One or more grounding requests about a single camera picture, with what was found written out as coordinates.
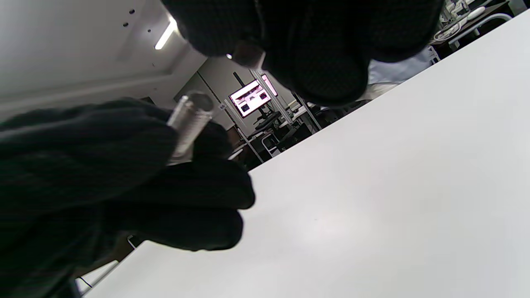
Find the fluorescent light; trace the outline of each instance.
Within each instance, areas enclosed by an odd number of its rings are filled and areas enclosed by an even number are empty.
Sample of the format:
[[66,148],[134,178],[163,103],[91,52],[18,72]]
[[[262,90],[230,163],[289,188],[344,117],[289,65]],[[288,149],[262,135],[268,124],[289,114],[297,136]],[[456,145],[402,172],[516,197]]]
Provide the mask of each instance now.
[[155,49],[162,49],[169,37],[171,36],[171,33],[173,33],[173,31],[176,31],[177,29],[178,28],[176,26],[175,19],[171,18],[169,20],[169,25],[167,26],[166,31],[164,31],[164,34],[162,34],[162,37],[160,37],[160,40],[156,43]]

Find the person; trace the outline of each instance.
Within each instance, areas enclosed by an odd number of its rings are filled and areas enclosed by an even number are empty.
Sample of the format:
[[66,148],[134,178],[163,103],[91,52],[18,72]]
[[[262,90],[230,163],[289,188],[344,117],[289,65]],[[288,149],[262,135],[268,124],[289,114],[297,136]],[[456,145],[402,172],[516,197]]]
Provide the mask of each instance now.
[[362,100],[374,100],[432,65],[429,48],[394,63],[371,60],[368,65],[368,86]]
[[197,251],[229,249],[247,172],[210,122],[193,161],[166,166],[170,111],[133,99],[28,112],[0,124],[0,296],[51,297],[122,233]]

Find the ceiling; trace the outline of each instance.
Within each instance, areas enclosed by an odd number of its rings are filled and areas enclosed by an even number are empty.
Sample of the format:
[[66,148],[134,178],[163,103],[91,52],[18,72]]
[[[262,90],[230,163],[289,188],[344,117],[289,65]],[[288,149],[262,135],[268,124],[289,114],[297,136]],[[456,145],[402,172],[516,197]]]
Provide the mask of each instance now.
[[0,98],[167,81],[186,55],[200,56],[175,33],[155,50],[168,24],[159,0],[2,0]]

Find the white table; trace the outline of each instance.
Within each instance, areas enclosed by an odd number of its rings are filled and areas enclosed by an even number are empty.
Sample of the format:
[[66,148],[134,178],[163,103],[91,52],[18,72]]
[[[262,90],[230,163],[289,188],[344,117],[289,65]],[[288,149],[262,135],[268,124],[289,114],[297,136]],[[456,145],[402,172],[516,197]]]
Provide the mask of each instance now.
[[529,49],[527,12],[253,170],[234,249],[145,243],[89,297],[528,298]]

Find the monitor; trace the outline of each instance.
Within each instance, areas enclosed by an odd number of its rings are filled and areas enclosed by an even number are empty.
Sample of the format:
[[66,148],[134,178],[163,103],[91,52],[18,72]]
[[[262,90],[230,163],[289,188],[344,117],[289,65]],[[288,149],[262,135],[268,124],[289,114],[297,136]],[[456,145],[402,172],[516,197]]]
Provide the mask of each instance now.
[[230,95],[230,100],[234,103],[241,117],[245,118],[259,107],[271,100],[265,89],[257,80],[252,81],[247,86],[237,90]]
[[265,82],[265,84],[267,84],[267,86],[272,91],[274,96],[278,96],[278,92],[276,92],[276,90],[274,89],[274,87],[270,83],[269,78],[267,77],[267,75],[266,74],[261,75],[261,79]]

